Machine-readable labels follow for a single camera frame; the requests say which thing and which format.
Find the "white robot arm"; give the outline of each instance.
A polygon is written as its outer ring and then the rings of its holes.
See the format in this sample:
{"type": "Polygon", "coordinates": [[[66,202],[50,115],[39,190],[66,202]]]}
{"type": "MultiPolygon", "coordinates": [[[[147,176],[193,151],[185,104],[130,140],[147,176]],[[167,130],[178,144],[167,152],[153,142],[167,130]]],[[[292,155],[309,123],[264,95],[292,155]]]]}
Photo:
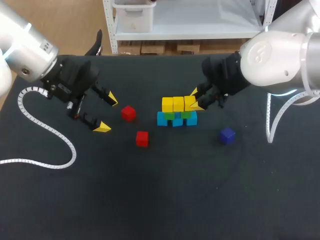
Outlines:
{"type": "MultiPolygon", "coordinates": [[[[58,48],[39,33],[3,1],[0,1],[1,75],[11,70],[28,82],[43,78],[57,61],[58,48]]],[[[10,87],[11,80],[2,77],[0,96],[10,87]]]]}
{"type": "Polygon", "coordinates": [[[10,68],[2,57],[2,51],[0,49],[0,97],[4,95],[10,88],[12,82],[12,75],[10,68]]]}
{"type": "Polygon", "coordinates": [[[320,0],[303,0],[241,47],[244,78],[274,95],[306,91],[299,104],[313,102],[320,89],[319,30],[320,0]]]}

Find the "cable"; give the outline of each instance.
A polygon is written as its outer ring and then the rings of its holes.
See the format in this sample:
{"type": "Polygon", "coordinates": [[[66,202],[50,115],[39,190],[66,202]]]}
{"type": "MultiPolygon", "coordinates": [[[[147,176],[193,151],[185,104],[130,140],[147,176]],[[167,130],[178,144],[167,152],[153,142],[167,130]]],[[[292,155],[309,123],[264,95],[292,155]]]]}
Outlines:
{"type": "Polygon", "coordinates": [[[42,121],[39,121],[38,119],[36,119],[30,113],[27,112],[27,110],[25,109],[24,104],[23,104],[23,98],[29,92],[38,92],[41,95],[45,96],[46,98],[48,97],[48,91],[43,88],[40,88],[40,87],[34,86],[34,87],[27,87],[27,88],[23,89],[20,92],[19,97],[18,97],[18,106],[19,106],[21,112],[23,113],[23,115],[25,115],[28,119],[30,119],[35,124],[41,126],[42,128],[48,130],[49,132],[52,132],[53,134],[55,134],[59,138],[61,138],[69,146],[69,148],[72,152],[72,158],[69,162],[62,164],[62,165],[51,165],[51,164],[47,164],[47,163],[43,163],[43,162],[39,162],[39,161],[34,161],[34,160],[29,160],[29,159],[23,159],[23,158],[1,160],[0,165],[1,164],[10,164],[10,163],[26,163],[26,164],[37,165],[37,166],[47,168],[47,169],[65,169],[67,167],[70,167],[75,162],[76,157],[77,157],[77,152],[76,152],[74,145],[63,134],[61,134],[57,130],[53,129],[52,127],[48,126],[47,124],[43,123],[42,121]]]}
{"type": "MultiPolygon", "coordinates": [[[[312,95],[317,96],[317,98],[320,96],[320,90],[312,90],[312,95]]],[[[275,137],[276,129],[278,126],[278,123],[282,117],[282,115],[285,113],[285,111],[292,105],[294,102],[296,102],[299,99],[302,99],[304,97],[310,96],[306,91],[303,91],[301,93],[298,93],[297,95],[291,97],[279,110],[277,115],[274,118],[274,121],[272,123],[272,127],[270,130],[270,111],[271,111],[271,94],[268,93],[267,100],[266,100],[266,119],[265,119],[265,131],[266,131],[266,138],[268,140],[268,143],[272,143],[275,137]]]]}

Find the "dark blue cube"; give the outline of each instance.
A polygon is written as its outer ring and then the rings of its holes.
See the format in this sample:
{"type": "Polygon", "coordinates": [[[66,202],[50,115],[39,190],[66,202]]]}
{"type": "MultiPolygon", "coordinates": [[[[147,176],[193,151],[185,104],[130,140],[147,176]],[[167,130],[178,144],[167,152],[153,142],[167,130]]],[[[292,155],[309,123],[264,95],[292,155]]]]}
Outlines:
{"type": "Polygon", "coordinates": [[[224,145],[231,144],[236,140],[236,133],[228,127],[220,132],[219,139],[224,145]]]}

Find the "toy block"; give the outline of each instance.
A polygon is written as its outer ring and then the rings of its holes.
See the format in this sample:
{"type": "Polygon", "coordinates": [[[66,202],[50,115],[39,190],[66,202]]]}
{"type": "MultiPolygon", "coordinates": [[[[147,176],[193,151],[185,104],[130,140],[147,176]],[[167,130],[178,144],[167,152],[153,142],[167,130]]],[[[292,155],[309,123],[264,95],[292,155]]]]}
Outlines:
{"type": "Polygon", "coordinates": [[[177,118],[172,120],[172,127],[180,127],[184,125],[184,120],[182,118],[177,118]]]}
{"type": "Polygon", "coordinates": [[[174,113],[174,119],[181,119],[181,112],[175,112],[174,113]]]}
{"type": "Polygon", "coordinates": [[[186,120],[186,125],[187,126],[195,126],[198,123],[198,117],[197,117],[197,112],[192,111],[191,112],[191,117],[186,120]]]}
{"type": "Polygon", "coordinates": [[[131,122],[133,119],[136,118],[136,110],[131,106],[126,106],[124,109],[121,110],[121,116],[127,122],[131,122]]]}
{"type": "Polygon", "coordinates": [[[183,111],[182,113],[181,113],[181,118],[182,119],[189,119],[189,118],[191,118],[191,111],[183,111]]]}
{"type": "Polygon", "coordinates": [[[175,120],[175,113],[174,112],[165,112],[164,119],[165,120],[175,120]]]}
{"type": "Polygon", "coordinates": [[[184,111],[193,111],[193,109],[190,107],[192,104],[196,102],[195,96],[184,96],[184,111]]]}
{"type": "Polygon", "coordinates": [[[135,143],[138,147],[146,148],[149,144],[149,133],[147,131],[138,131],[136,133],[135,143]]]}
{"type": "Polygon", "coordinates": [[[236,133],[228,127],[220,132],[219,139],[224,145],[231,144],[236,140],[236,133]]]}
{"type": "Polygon", "coordinates": [[[185,110],[185,101],[183,96],[173,97],[173,111],[183,112],[185,110]]]}
{"type": "Polygon", "coordinates": [[[165,113],[162,111],[158,111],[156,116],[156,124],[158,126],[168,126],[168,120],[165,119],[165,113]]]}
{"type": "Polygon", "coordinates": [[[162,112],[172,113],[174,111],[174,98],[163,97],[162,98],[162,112]]]}

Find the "light blue cube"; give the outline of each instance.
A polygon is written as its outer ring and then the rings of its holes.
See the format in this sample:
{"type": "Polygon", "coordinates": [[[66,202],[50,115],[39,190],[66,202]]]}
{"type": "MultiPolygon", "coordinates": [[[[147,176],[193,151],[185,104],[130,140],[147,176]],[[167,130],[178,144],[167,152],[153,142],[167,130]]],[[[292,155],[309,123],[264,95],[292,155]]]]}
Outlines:
{"type": "Polygon", "coordinates": [[[184,125],[184,120],[182,118],[176,118],[172,120],[172,127],[180,127],[184,125]]]}
{"type": "Polygon", "coordinates": [[[168,126],[168,120],[165,120],[165,113],[162,111],[158,111],[156,116],[156,124],[158,126],[168,126]]]}
{"type": "Polygon", "coordinates": [[[197,112],[193,111],[193,112],[191,112],[191,117],[186,120],[186,125],[187,126],[196,126],[197,123],[198,123],[197,112]]]}
{"type": "Polygon", "coordinates": [[[174,119],[180,119],[181,118],[181,112],[177,111],[174,113],[174,119]]]}

